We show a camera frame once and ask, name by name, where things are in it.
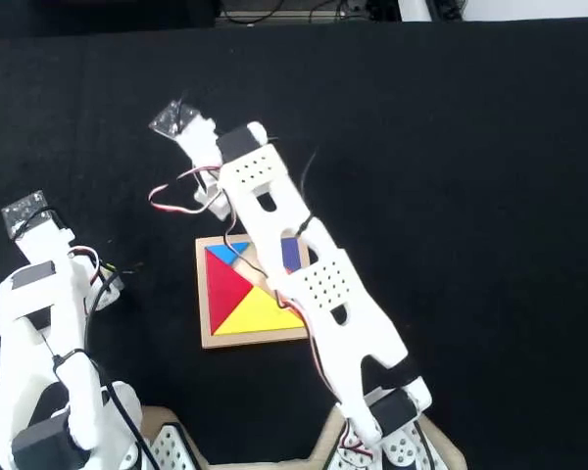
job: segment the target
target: red wire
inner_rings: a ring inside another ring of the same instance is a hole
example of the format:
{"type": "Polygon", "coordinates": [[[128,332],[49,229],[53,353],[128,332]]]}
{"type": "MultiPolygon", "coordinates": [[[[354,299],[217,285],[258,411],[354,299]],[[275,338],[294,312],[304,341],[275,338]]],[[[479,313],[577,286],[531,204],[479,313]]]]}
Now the red wire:
{"type": "Polygon", "coordinates": [[[340,441],[340,448],[343,448],[345,450],[350,450],[352,452],[355,453],[360,453],[361,455],[367,455],[368,457],[372,458],[372,453],[368,452],[367,450],[363,450],[359,447],[362,446],[362,441],[358,440],[354,445],[352,446],[346,446],[346,437],[349,435],[349,432],[351,431],[351,423],[350,421],[346,421],[346,432],[344,433],[344,435],[342,436],[342,440],[340,441]]]}

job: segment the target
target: yellow triangle piece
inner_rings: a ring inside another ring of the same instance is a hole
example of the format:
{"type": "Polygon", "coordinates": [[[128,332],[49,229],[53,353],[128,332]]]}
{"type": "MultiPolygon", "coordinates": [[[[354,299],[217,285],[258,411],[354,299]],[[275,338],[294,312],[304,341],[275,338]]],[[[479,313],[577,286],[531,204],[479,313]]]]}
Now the yellow triangle piece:
{"type": "Polygon", "coordinates": [[[285,330],[304,327],[303,320],[276,301],[259,287],[253,287],[228,318],[214,332],[214,336],[256,331],[285,330]]]}

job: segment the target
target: black cable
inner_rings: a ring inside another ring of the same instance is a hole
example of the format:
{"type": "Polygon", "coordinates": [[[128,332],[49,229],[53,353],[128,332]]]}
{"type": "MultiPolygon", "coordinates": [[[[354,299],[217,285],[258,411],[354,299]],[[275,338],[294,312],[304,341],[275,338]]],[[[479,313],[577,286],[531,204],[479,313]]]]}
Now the black cable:
{"type": "Polygon", "coordinates": [[[20,225],[18,229],[13,233],[13,235],[11,236],[11,240],[17,240],[18,238],[20,238],[22,234],[26,232],[26,229],[28,228],[32,220],[36,218],[38,215],[41,215],[45,212],[52,212],[59,219],[59,222],[63,225],[62,228],[68,227],[68,225],[66,224],[66,220],[61,217],[61,214],[59,213],[59,210],[57,208],[55,208],[54,206],[44,206],[43,208],[37,209],[31,215],[28,216],[28,218],[22,223],[22,225],[20,225]]]}
{"type": "Polygon", "coordinates": [[[55,355],[53,357],[53,361],[54,361],[53,372],[55,373],[55,375],[57,375],[57,369],[59,367],[61,367],[68,359],[70,359],[70,357],[72,357],[73,355],[75,355],[77,353],[84,354],[85,357],[87,357],[89,359],[89,362],[91,362],[91,365],[94,366],[94,369],[96,369],[96,372],[98,372],[98,376],[100,378],[101,384],[107,388],[107,392],[109,393],[109,398],[111,399],[111,401],[114,403],[114,405],[118,409],[118,413],[122,417],[122,420],[124,421],[124,423],[126,423],[126,426],[128,426],[128,429],[130,430],[133,437],[135,438],[135,441],[141,447],[143,452],[146,454],[146,457],[148,457],[148,460],[150,460],[150,463],[153,465],[155,470],[160,470],[161,467],[157,463],[155,456],[153,455],[152,451],[150,450],[150,448],[146,444],[146,441],[144,441],[143,436],[141,435],[141,433],[137,429],[137,426],[135,426],[135,423],[133,422],[133,420],[130,419],[130,416],[128,415],[128,412],[126,411],[126,408],[124,408],[122,401],[118,397],[118,394],[116,393],[116,389],[114,388],[113,382],[109,379],[105,370],[85,350],[75,349],[75,350],[68,352],[64,356],[55,355]]]}
{"type": "Polygon", "coordinates": [[[318,147],[316,147],[314,149],[314,152],[312,153],[312,156],[310,157],[309,160],[307,160],[307,163],[305,164],[305,167],[303,168],[303,172],[301,173],[301,180],[299,181],[298,184],[298,192],[301,193],[301,198],[303,199],[303,202],[306,204],[307,201],[305,200],[305,182],[307,181],[307,175],[310,172],[310,168],[312,167],[312,163],[314,162],[314,160],[316,159],[316,155],[318,154],[318,147]]]}
{"type": "Polygon", "coordinates": [[[322,8],[325,5],[328,5],[329,3],[333,3],[335,2],[335,0],[324,0],[323,2],[318,3],[317,5],[315,5],[311,10],[310,10],[310,17],[308,19],[308,23],[312,22],[312,18],[314,17],[314,13],[316,12],[316,10],[318,8],[322,8]]]}
{"type": "Polygon", "coordinates": [[[120,276],[120,274],[122,274],[122,273],[123,273],[123,271],[119,271],[119,270],[112,272],[111,275],[102,283],[102,286],[100,286],[100,289],[98,290],[98,294],[96,294],[96,297],[94,298],[94,302],[91,304],[91,308],[89,309],[89,312],[87,315],[87,320],[85,321],[85,337],[83,340],[83,342],[85,344],[85,350],[87,352],[91,351],[91,348],[89,347],[89,330],[90,330],[92,315],[96,311],[96,307],[98,306],[98,304],[100,304],[100,299],[102,299],[102,295],[104,294],[104,292],[111,287],[111,284],[116,279],[118,279],[118,276],[120,276]]]}
{"type": "Polygon", "coordinates": [[[222,12],[224,13],[224,16],[226,17],[226,19],[229,20],[231,23],[235,23],[235,24],[257,24],[259,22],[262,22],[263,20],[267,20],[272,15],[274,15],[276,12],[278,12],[283,7],[283,4],[284,3],[285,3],[285,0],[278,0],[278,2],[276,3],[276,5],[274,6],[274,8],[272,8],[272,10],[270,10],[268,13],[266,13],[262,17],[255,18],[255,19],[250,20],[248,22],[245,21],[245,20],[237,20],[237,19],[231,17],[228,14],[228,11],[226,10],[226,7],[224,6],[224,2],[220,2],[220,7],[222,8],[222,12]]]}
{"type": "Polygon", "coordinates": [[[424,447],[424,453],[427,454],[427,458],[429,459],[429,468],[434,468],[435,462],[433,461],[433,455],[431,455],[431,449],[429,448],[429,443],[427,442],[427,438],[424,436],[424,433],[422,432],[422,429],[420,428],[420,423],[418,423],[418,421],[414,421],[414,427],[416,428],[416,431],[418,432],[418,436],[420,437],[420,440],[422,441],[422,446],[424,447]]]}

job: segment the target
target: wooden frame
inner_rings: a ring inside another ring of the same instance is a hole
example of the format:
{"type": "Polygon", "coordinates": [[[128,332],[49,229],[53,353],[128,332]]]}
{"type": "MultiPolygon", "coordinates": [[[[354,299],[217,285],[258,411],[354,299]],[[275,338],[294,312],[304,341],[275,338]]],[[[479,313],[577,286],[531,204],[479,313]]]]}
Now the wooden frame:
{"type": "MultiPolygon", "coordinates": [[[[251,242],[248,235],[229,235],[230,243],[251,242]]],[[[307,247],[298,242],[298,251],[303,267],[310,265],[310,254],[307,247]]],[[[205,249],[212,245],[223,245],[223,237],[207,237],[196,239],[196,273],[198,281],[198,304],[200,311],[200,337],[203,348],[225,348],[230,346],[252,345],[258,343],[272,343],[276,341],[301,340],[307,338],[304,327],[286,330],[258,331],[253,333],[239,333],[234,335],[212,335],[211,319],[209,315],[209,293],[207,289],[207,265],[205,249]]]]}
{"type": "MultiPolygon", "coordinates": [[[[143,420],[141,431],[151,442],[157,438],[164,424],[178,423],[178,418],[169,409],[159,408],[157,406],[143,406],[142,411],[143,420]]],[[[467,469],[464,456],[442,431],[424,415],[418,419],[418,422],[449,470],[467,469]]],[[[225,430],[225,423],[214,423],[214,425],[221,425],[225,430]]],[[[187,434],[187,430],[184,427],[183,432],[191,451],[198,461],[200,468],[196,470],[321,470],[333,453],[338,437],[342,433],[343,426],[344,418],[337,407],[334,406],[331,408],[331,412],[324,423],[316,446],[309,458],[281,462],[226,463],[219,465],[210,464],[203,454],[200,453],[196,443],[187,434]]]]}

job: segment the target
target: wire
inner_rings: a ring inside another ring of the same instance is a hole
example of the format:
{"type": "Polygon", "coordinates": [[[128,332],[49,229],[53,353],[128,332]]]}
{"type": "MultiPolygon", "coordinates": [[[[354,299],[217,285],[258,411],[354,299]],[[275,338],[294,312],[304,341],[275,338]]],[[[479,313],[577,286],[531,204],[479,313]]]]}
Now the wire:
{"type": "Polygon", "coordinates": [[[315,5],[311,10],[310,10],[310,16],[308,18],[308,23],[312,22],[312,19],[314,17],[314,13],[316,12],[317,9],[322,8],[330,3],[335,2],[335,0],[324,0],[323,2],[318,3],[317,5],[315,5]]]}
{"type": "Polygon", "coordinates": [[[422,432],[422,428],[420,428],[420,423],[418,423],[418,421],[414,421],[414,427],[416,428],[422,446],[424,447],[424,453],[427,454],[427,458],[429,459],[429,468],[433,468],[435,466],[435,460],[433,460],[433,455],[431,455],[431,449],[429,448],[427,437],[422,432]]]}
{"type": "MultiPolygon", "coordinates": [[[[191,168],[191,169],[189,169],[189,170],[181,173],[179,176],[177,176],[176,177],[176,181],[184,178],[188,174],[196,174],[196,173],[199,173],[201,171],[217,170],[217,169],[220,169],[220,167],[219,166],[200,166],[200,167],[197,167],[197,168],[191,168]]],[[[153,208],[159,209],[160,211],[165,211],[165,212],[181,212],[181,213],[187,213],[187,214],[193,215],[193,214],[202,213],[202,212],[206,211],[209,208],[209,206],[211,204],[213,204],[214,201],[221,194],[221,191],[218,191],[218,193],[216,193],[216,195],[212,199],[210,199],[209,201],[207,201],[207,204],[205,204],[200,209],[189,209],[189,208],[185,208],[183,206],[171,206],[171,205],[167,205],[167,204],[159,204],[159,203],[153,202],[153,197],[156,194],[162,192],[164,189],[168,188],[169,186],[170,186],[169,183],[162,184],[161,186],[157,186],[156,188],[154,188],[148,194],[148,202],[150,203],[150,205],[153,208]]]]}
{"type": "Polygon", "coordinates": [[[111,287],[111,285],[113,284],[113,282],[118,279],[118,277],[120,276],[120,274],[123,273],[127,273],[126,271],[113,271],[111,273],[111,275],[105,280],[105,282],[102,283],[102,286],[100,286],[100,289],[98,290],[98,294],[96,294],[96,297],[94,298],[94,302],[91,304],[91,308],[89,309],[89,311],[87,312],[87,319],[85,321],[85,337],[83,339],[83,343],[85,344],[85,350],[86,351],[90,351],[90,347],[89,347],[89,330],[90,330],[90,324],[91,324],[91,317],[94,314],[94,312],[96,311],[96,308],[98,307],[98,304],[100,304],[100,299],[102,299],[102,295],[104,294],[104,292],[111,287]]]}
{"type": "Polygon", "coordinates": [[[372,452],[368,452],[367,450],[363,450],[360,448],[361,446],[364,445],[360,439],[357,439],[357,442],[351,446],[346,445],[346,442],[345,442],[346,437],[349,435],[350,431],[351,431],[351,422],[347,419],[346,420],[346,431],[342,435],[342,439],[340,441],[340,448],[343,448],[344,450],[350,450],[354,453],[360,453],[361,455],[367,455],[368,457],[373,458],[372,452]]]}
{"type": "Polygon", "coordinates": [[[20,238],[24,234],[24,232],[26,232],[26,229],[28,228],[32,220],[36,218],[38,215],[42,215],[45,212],[53,213],[59,219],[59,221],[64,227],[68,227],[68,225],[65,223],[65,219],[61,217],[61,215],[59,214],[59,210],[57,208],[55,208],[54,206],[44,206],[34,211],[31,215],[28,216],[28,218],[24,222],[22,222],[22,225],[20,225],[16,229],[16,231],[13,232],[11,240],[15,241],[18,238],[20,238]]]}
{"type": "Polygon", "coordinates": [[[312,167],[312,163],[316,159],[316,155],[318,154],[318,150],[319,150],[319,147],[316,147],[314,149],[314,152],[312,153],[312,156],[307,160],[307,163],[305,164],[305,167],[303,168],[303,172],[301,173],[301,180],[299,181],[299,184],[298,184],[298,192],[301,193],[301,198],[303,199],[303,202],[305,204],[307,203],[307,201],[305,201],[305,182],[307,181],[307,175],[310,172],[310,168],[312,167]]]}
{"type": "Polygon", "coordinates": [[[283,4],[284,3],[285,3],[285,0],[278,0],[278,2],[276,3],[276,5],[274,5],[274,7],[272,8],[272,10],[270,10],[269,12],[267,12],[262,17],[255,18],[255,19],[250,20],[250,21],[238,20],[236,18],[233,18],[228,13],[228,10],[226,9],[226,6],[224,5],[224,2],[220,2],[220,7],[222,8],[222,12],[224,13],[224,16],[226,17],[226,19],[229,20],[231,23],[250,25],[250,24],[260,23],[263,20],[267,20],[268,18],[270,18],[271,16],[273,16],[276,12],[278,12],[283,7],[283,4]]]}
{"type": "Polygon", "coordinates": [[[96,369],[96,372],[98,372],[98,376],[100,378],[101,384],[107,388],[107,392],[109,393],[109,398],[111,399],[111,401],[114,403],[114,405],[118,409],[118,413],[122,417],[122,420],[124,421],[126,426],[128,426],[128,429],[130,430],[131,434],[133,435],[133,437],[137,441],[137,444],[141,447],[143,452],[146,454],[146,457],[148,457],[148,460],[150,460],[150,463],[152,464],[153,468],[155,468],[155,470],[159,470],[161,467],[157,463],[157,460],[155,459],[155,456],[153,455],[152,451],[150,450],[150,448],[146,444],[146,441],[144,441],[144,438],[141,435],[141,433],[139,432],[139,430],[137,429],[137,426],[135,426],[135,423],[133,422],[132,419],[130,419],[130,416],[126,412],[126,408],[124,408],[122,401],[120,400],[120,398],[118,397],[118,394],[116,393],[116,389],[114,388],[113,382],[109,379],[109,376],[107,375],[105,370],[100,366],[100,364],[98,364],[98,362],[96,362],[85,350],[81,350],[81,349],[72,350],[64,356],[54,355],[53,361],[54,361],[55,365],[54,365],[53,370],[55,372],[55,375],[57,375],[57,369],[59,367],[61,367],[73,355],[75,355],[77,353],[82,353],[85,355],[85,357],[87,357],[89,359],[89,362],[91,362],[91,365],[93,365],[94,369],[96,369]]]}
{"type": "Polygon", "coordinates": [[[246,264],[248,264],[251,268],[253,268],[257,272],[262,274],[264,277],[268,278],[268,275],[266,274],[266,272],[263,269],[261,269],[260,267],[257,267],[255,264],[253,264],[252,262],[250,262],[246,258],[244,258],[237,250],[235,250],[235,248],[228,241],[228,236],[230,235],[231,230],[233,230],[233,228],[237,224],[237,212],[235,211],[235,208],[233,207],[233,204],[231,203],[231,200],[229,199],[228,194],[226,194],[226,191],[222,190],[222,193],[226,197],[226,201],[228,202],[228,206],[231,209],[231,212],[230,212],[231,223],[228,226],[228,228],[224,231],[224,235],[222,236],[222,238],[224,239],[224,244],[226,245],[227,248],[229,248],[232,252],[234,252],[238,258],[240,258],[242,261],[244,261],[246,264]]]}
{"type": "Polygon", "coordinates": [[[98,252],[96,252],[93,248],[87,247],[85,245],[76,245],[76,246],[71,247],[68,250],[68,255],[76,255],[76,256],[83,255],[83,253],[79,253],[79,252],[88,253],[89,259],[91,259],[91,257],[93,257],[94,262],[92,262],[92,264],[94,265],[94,274],[89,279],[89,284],[91,285],[96,280],[96,277],[98,277],[100,275],[100,265],[101,265],[100,264],[100,257],[98,256],[98,252]]]}

